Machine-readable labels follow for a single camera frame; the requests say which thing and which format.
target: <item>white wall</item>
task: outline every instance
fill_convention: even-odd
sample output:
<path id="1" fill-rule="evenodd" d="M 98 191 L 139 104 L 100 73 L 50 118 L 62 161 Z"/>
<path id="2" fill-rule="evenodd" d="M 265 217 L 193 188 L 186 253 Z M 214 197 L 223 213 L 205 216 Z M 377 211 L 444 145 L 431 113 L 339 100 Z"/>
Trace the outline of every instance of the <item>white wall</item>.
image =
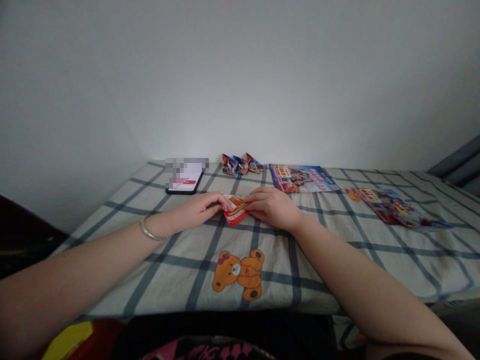
<path id="1" fill-rule="evenodd" d="M 65 18 L 1 10 L 0 193 L 70 233 L 145 160 Z"/>
<path id="2" fill-rule="evenodd" d="M 480 133 L 480 1 L 64 7 L 148 158 L 427 170 Z"/>
<path id="3" fill-rule="evenodd" d="M 480 1 L 10 1 L 0 192 L 70 230 L 143 159 L 427 170 L 480 133 Z"/>

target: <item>wrist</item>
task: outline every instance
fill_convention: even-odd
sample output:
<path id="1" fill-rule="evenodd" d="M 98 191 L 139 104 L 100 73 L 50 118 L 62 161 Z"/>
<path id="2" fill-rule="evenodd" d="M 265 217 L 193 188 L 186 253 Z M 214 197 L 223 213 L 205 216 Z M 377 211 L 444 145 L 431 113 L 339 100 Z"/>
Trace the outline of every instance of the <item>wrist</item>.
<path id="1" fill-rule="evenodd" d="M 308 226 L 308 223 L 311 221 L 315 221 L 315 220 L 313 220 L 310 216 L 308 216 L 306 213 L 302 211 L 298 221 L 290 230 L 288 230 L 288 232 L 292 234 L 294 238 L 297 238 L 297 236 L 300 235 L 302 230 L 305 229 Z"/>
<path id="2" fill-rule="evenodd" d="M 148 231 L 158 238 L 169 238 L 178 233 L 169 220 L 169 213 L 163 212 L 149 216 L 145 219 L 145 226 Z"/>

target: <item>forearm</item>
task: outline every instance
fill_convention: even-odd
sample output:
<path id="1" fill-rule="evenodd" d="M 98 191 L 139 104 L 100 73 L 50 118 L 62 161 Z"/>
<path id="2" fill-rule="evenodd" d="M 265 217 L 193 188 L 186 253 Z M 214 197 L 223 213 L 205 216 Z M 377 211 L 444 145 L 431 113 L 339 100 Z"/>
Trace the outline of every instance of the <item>forearm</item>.
<path id="1" fill-rule="evenodd" d="M 305 216 L 292 234 L 332 294 L 370 339 L 447 350 L 459 347 L 457 338 L 410 291 L 317 221 Z"/>
<path id="2" fill-rule="evenodd" d="M 149 230 L 171 235 L 168 219 L 155 216 Z M 0 281 L 0 354 L 23 357 L 46 344 L 159 245 L 136 222 Z"/>

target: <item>yellow object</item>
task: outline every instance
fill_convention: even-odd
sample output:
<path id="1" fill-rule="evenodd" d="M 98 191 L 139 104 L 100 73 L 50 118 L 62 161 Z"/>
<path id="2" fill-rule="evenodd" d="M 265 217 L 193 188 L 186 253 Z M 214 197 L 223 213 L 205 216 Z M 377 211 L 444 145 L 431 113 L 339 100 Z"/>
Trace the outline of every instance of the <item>yellow object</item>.
<path id="1" fill-rule="evenodd" d="M 41 360 L 62 360 L 83 343 L 94 332 L 91 321 L 70 325 L 48 346 Z"/>

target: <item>magazine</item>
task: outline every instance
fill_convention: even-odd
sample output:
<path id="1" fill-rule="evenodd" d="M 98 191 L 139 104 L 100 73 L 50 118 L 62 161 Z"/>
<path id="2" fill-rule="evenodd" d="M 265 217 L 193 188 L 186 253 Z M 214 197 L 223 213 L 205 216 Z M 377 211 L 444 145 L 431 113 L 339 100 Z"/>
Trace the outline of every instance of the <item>magazine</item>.
<path id="1" fill-rule="evenodd" d="M 284 193 L 318 193 L 340 190 L 320 166 L 270 164 L 273 185 Z"/>
<path id="2" fill-rule="evenodd" d="M 421 233 L 453 228 L 453 226 L 443 221 L 431 220 L 425 217 L 393 190 L 373 190 L 356 187 L 353 190 L 385 224 L 404 225 Z"/>

